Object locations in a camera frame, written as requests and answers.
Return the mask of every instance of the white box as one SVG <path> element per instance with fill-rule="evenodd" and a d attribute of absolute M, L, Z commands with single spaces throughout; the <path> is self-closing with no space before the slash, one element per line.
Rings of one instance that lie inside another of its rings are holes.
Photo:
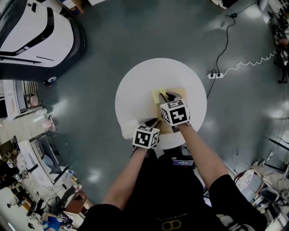
<path fill-rule="evenodd" d="M 190 122 L 190 114 L 184 99 L 160 105 L 164 120 L 171 126 Z"/>
<path fill-rule="evenodd" d="M 159 129 L 140 125 L 132 137 L 132 145 L 150 149 L 158 143 Z"/>
<path fill-rule="evenodd" d="M 89 0 L 91 5 L 95 5 L 97 3 L 103 2 L 104 0 Z"/>

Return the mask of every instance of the small device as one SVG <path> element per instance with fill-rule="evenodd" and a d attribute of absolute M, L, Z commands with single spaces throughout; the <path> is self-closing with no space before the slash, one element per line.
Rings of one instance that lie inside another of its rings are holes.
<path fill-rule="evenodd" d="M 158 142 L 159 129 L 140 125 L 132 137 L 132 145 L 150 149 Z"/>
<path fill-rule="evenodd" d="M 207 75 L 207 77 L 208 77 L 208 79 L 221 79 L 221 78 L 224 78 L 224 74 L 223 74 L 223 73 L 220 73 L 220 75 L 219 75 L 219 74 L 217 74 L 217 73 L 214 73 L 214 74 L 209 73 L 209 74 Z"/>
<path fill-rule="evenodd" d="M 172 160 L 173 165 L 177 166 L 193 166 L 193 160 Z"/>
<path fill-rule="evenodd" d="M 190 122 L 190 114 L 184 99 L 160 105 L 163 119 L 171 126 Z"/>
<path fill-rule="evenodd" d="M 15 175 L 15 179 L 16 179 L 18 182 L 22 182 L 21 177 L 20 177 L 20 175 L 18 175 L 18 174 Z"/>

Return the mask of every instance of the blue object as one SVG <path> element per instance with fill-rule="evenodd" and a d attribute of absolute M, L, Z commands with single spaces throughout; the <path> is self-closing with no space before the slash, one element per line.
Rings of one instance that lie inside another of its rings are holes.
<path fill-rule="evenodd" d="M 48 230 L 50 228 L 53 228 L 55 231 L 59 231 L 60 228 L 60 222 L 57 220 L 56 217 L 48 217 L 48 221 L 42 221 L 42 227 L 43 230 Z"/>
<path fill-rule="evenodd" d="M 44 156 L 43 162 L 47 165 L 47 167 L 49 167 L 51 169 L 54 167 L 53 161 L 47 155 Z"/>

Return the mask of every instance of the gray floor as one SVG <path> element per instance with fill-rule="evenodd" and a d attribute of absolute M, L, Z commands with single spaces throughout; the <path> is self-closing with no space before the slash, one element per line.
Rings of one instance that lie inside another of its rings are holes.
<path fill-rule="evenodd" d="M 227 11 L 209 0 L 107 0 L 87 7 L 77 17 L 86 31 L 84 57 L 57 80 L 42 88 L 44 106 L 57 123 L 56 144 L 88 197 L 99 203 L 130 158 L 131 144 L 121 136 L 114 101 L 124 75 L 138 63 L 171 58 L 192 68 L 208 92 L 208 72 L 226 43 L 226 14 L 242 10 L 251 0 Z M 275 49 L 268 18 L 256 5 L 236 18 L 229 45 L 219 60 L 221 71 L 238 61 L 257 61 Z M 199 135 L 236 172 L 267 157 L 276 139 L 285 87 L 273 59 L 229 71 L 216 80 Z M 281 164 L 281 149 L 272 159 Z"/>

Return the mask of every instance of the black shirt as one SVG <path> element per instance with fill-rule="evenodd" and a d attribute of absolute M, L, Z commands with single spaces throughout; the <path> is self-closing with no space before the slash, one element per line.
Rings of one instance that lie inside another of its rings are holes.
<path fill-rule="evenodd" d="M 211 185 L 210 207 L 204 202 L 203 186 L 191 168 L 160 159 L 144 161 L 123 212 L 109 204 L 93 206 L 79 231 L 227 230 L 216 214 L 229 215 L 256 231 L 266 229 L 265 216 L 245 199 L 229 175 Z"/>

